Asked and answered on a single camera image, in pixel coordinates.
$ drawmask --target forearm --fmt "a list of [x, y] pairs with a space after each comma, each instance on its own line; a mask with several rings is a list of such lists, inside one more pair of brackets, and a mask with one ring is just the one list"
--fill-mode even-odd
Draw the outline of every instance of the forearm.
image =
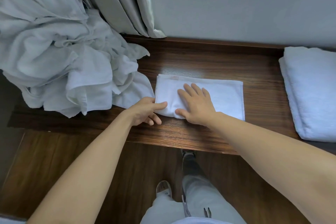
[[222, 113], [208, 126], [312, 223], [336, 219], [336, 156]]
[[121, 113], [69, 166], [28, 223], [94, 223], [130, 128], [131, 118]]

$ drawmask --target person's left hand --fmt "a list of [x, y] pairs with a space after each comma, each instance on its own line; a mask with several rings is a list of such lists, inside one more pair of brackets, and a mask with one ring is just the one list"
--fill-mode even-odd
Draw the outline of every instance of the person's left hand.
[[144, 97], [140, 99], [136, 104], [125, 110], [133, 119], [132, 126], [136, 126], [145, 122], [149, 125], [161, 124], [162, 121], [154, 113], [155, 110], [162, 110], [167, 107], [167, 102], [156, 103], [155, 98]]

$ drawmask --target wooden table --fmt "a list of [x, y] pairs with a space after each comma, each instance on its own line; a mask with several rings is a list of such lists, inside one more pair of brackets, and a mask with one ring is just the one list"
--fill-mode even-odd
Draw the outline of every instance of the wooden table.
[[[243, 81], [246, 121], [299, 139], [292, 120], [284, 81], [279, 68], [283, 48], [234, 46], [213, 41], [180, 41], [174, 39], [126, 38], [144, 46], [150, 57], [138, 60], [138, 71], [145, 74], [153, 89], [161, 74], [195, 78]], [[68, 119], [57, 112], [30, 109], [19, 102], [9, 126], [68, 134], [99, 135], [122, 111], [112, 107], [92, 111]], [[133, 127], [128, 141], [187, 148], [201, 151], [236, 154], [236, 151], [207, 128], [188, 124], [185, 120], [161, 117], [162, 125]]]

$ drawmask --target pants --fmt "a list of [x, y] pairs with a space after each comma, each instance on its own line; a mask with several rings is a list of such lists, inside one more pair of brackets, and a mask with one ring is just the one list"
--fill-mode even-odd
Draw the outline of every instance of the pants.
[[[220, 192], [206, 178], [193, 155], [186, 155], [182, 163], [183, 192], [192, 217], [205, 217], [204, 208], [210, 208], [215, 220], [232, 224], [246, 224], [240, 214], [230, 205]], [[157, 197], [141, 220], [141, 224], [171, 224], [185, 218], [182, 202], [171, 197]]]

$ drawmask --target person's left arm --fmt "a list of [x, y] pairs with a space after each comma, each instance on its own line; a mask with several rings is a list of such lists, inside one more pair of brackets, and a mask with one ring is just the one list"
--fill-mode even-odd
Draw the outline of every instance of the person's left arm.
[[68, 167], [27, 224], [94, 223], [130, 128], [142, 122], [161, 124], [154, 111], [164, 109], [167, 103], [154, 102], [146, 97], [121, 112]]

